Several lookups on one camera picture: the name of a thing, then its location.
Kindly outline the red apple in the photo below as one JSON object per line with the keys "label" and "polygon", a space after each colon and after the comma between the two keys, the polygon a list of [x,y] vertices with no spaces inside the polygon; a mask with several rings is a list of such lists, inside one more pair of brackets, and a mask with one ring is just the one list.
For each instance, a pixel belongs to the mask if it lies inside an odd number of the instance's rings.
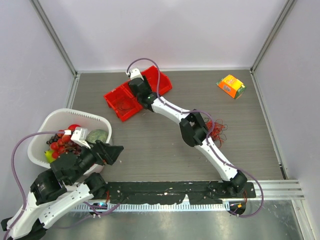
{"label": "red apple", "polygon": [[78,124],[72,124],[68,127],[68,130],[74,131],[77,127],[80,127]]}

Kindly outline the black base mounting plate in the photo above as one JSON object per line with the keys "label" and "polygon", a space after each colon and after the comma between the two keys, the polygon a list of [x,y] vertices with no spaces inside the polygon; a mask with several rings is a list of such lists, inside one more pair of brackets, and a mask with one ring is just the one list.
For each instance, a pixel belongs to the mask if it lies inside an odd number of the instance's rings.
{"label": "black base mounting plate", "polygon": [[247,182],[239,193],[230,193],[223,181],[108,182],[112,204],[174,205],[188,197],[191,205],[220,204],[223,199],[255,198],[254,185]]}

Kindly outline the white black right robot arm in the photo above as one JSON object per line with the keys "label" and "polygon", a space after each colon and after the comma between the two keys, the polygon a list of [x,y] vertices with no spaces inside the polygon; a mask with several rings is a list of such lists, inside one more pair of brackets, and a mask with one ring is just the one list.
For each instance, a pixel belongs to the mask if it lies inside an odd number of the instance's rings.
{"label": "white black right robot arm", "polygon": [[152,91],[145,76],[138,74],[129,76],[128,86],[144,109],[160,114],[178,124],[183,141],[201,152],[214,166],[221,179],[226,183],[226,193],[233,198],[243,193],[248,179],[245,174],[233,166],[216,147],[209,136],[208,127],[201,112],[186,110],[167,101]]}

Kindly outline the red three-compartment bin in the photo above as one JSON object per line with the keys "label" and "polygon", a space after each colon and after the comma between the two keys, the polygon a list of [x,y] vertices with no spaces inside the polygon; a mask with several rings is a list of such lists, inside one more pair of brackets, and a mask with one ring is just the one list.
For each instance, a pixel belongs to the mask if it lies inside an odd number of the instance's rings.
{"label": "red three-compartment bin", "polygon": [[149,95],[134,97],[128,86],[130,79],[104,95],[108,106],[115,111],[117,117],[123,122],[142,109],[152,111],[151,104],[154,100],[173,88],[169,77],[158,71],[154,65],[140,72],[142,76],[146,76],[152,89],[152,93]]}

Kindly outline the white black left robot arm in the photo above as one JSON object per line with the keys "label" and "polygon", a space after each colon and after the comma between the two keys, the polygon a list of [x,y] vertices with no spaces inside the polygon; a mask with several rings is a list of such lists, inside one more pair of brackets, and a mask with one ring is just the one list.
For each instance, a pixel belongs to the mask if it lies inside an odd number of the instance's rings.
{"label": "white black left robot arm", "polygon": [[110,145],[97,140],[83,146],[80,154],[61,153],[40,173],[24,194],[23,205],[10,218],[1,221],[5,240],[39,240],[46,231],[73,207],[91,199],[102,199],[107,192],[107,183],[97,173],[91,173],[69,195],[67,186],[72,186],[93,165],[113,165],[123,146]]}

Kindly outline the orange green carton box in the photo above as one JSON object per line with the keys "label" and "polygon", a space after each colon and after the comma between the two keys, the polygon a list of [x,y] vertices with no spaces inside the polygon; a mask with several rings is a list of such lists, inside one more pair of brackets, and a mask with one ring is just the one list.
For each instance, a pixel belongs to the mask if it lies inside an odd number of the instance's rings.
{"label": "orange green carton box", "polygon": [[246,90],[244,83],[231,74],[222,78],[216,85],[235,100]]}

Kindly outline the dark grape bunch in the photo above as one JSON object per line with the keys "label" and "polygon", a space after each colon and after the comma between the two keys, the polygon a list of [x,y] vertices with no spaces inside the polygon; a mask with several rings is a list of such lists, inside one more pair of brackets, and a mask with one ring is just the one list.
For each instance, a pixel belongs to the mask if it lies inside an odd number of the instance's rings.
{"label": "dark grape bunch", "polygon": [[49,146],[49,149],[56,151],[59,154],[61,153],[73,153],[79,155],[82,151],[82,148],[71,141],[71,137],[65,134],[55,134],[52,136],[46,144]]}

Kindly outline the yellow green pear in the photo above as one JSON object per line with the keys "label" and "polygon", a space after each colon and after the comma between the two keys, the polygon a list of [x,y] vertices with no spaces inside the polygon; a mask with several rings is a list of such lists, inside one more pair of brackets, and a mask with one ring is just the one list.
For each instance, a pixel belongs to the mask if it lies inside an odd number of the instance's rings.
{"label": "yellow green pear", "polygon": [[44,152],[44,155],[46,157],[46,160],[49,164],[51,164],[52,162],[54,162],[58,157],[59,157],[59,153],[57,151],[53,151],[53,150],[47,150]]}

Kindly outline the white plastic basket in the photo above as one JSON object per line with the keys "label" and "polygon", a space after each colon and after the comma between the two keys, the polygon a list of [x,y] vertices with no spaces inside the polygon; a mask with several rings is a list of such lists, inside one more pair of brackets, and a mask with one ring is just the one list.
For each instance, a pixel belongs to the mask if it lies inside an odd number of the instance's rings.
{"label": "white plastic basket", "polygon": [[[112,127],[110,122],[104,117],[69,109],[61,108],[50,113],[39,128],[39,132],[50,132],[57,130],[67,129],[72,124],[78,124],[83,128],[86,128],[89,132],[100,129],[105,130],[108,133],[106,143],[112,145]],[[29,160],[45,169],[50,168],[50,164],[45,157],[45,151],[49,148],[46,141],[49,139],[49,135],[37,135],[35,136],[27,149],[27,155]]]}

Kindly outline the green melon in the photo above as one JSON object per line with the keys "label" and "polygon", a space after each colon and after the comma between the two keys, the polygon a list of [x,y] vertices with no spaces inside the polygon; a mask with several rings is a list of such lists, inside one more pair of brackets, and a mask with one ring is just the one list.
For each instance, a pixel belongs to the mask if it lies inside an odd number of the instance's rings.
{"label": "green melon", "polygon": [[88,133],[86,141],[89,143],[95,143],[97,140],[105,143],[108,139],[108,131],[103,129],[95,129]]}

